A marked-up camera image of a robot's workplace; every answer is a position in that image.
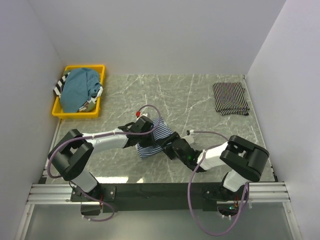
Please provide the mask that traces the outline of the blue white striped tank top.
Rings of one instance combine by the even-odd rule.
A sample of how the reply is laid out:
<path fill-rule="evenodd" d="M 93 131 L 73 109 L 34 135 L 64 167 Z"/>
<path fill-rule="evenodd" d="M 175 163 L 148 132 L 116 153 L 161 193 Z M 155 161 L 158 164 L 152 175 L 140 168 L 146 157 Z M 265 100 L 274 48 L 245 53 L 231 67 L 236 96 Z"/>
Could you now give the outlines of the blue white striped tank top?
<path fill-rule="evenodd" d="M 168 127 L 166 121 L 162 117 L 154 118 L 152 120 L 152 123 L 154 126 L 159 125 L 158 128 L 152 132 L 155 144 L 148 147 L 142 147 L 140 144 L 136 145 L 137 153 L 141 159 L 146 159 L 160 153 L 163 148 L 158 144 L 158 141 L 166 139 L 173 133 L 173 131 Z"/>

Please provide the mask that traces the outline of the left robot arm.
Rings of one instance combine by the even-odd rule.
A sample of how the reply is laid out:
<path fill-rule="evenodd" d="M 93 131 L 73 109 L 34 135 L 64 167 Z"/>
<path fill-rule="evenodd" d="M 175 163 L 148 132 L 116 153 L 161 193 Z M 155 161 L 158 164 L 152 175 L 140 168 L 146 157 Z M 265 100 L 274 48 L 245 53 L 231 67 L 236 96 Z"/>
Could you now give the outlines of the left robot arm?
<path fill-rule="evenodd" d="M 84 134 L 77 129 L 69 131 L 48 154 L 47 172 L 51 178 L 51 165 L 58 171 L 58 178 L 73 183 L 82 190 L 88 201 L 94 201 L 103 195 L 101 184 L 86 169 L 92 154 L 133 147 L 137 144 L 152 146 L 155 144 L 153 131 L 160 124 L 160 118 L 151 120 L 143 115 L 135 122 L 130 122 L 114 130 Z"/>

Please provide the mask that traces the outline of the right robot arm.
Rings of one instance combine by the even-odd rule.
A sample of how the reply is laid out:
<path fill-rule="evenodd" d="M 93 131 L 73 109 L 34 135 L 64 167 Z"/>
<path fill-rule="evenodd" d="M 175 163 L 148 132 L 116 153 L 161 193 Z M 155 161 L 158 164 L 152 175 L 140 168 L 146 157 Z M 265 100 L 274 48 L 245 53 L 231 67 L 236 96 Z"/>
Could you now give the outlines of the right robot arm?
<path fill-rule="evenodd" d="M 223 137 L 226 142 L 204 150 L 191 147 L 194 134 L 209 133 Z M 233 200 L 247 182 L 259 182 L 270 155 L 265 148 L 238 135 L 227 138 L 213 131 L 188 130 L 185 137 L 174 132 L 156 143 L 170 159 L 179 159 L 194 174 L 229 166 L 231 171 L 221 183 L 204 191 L 207 198 L 222 202 Z"/>

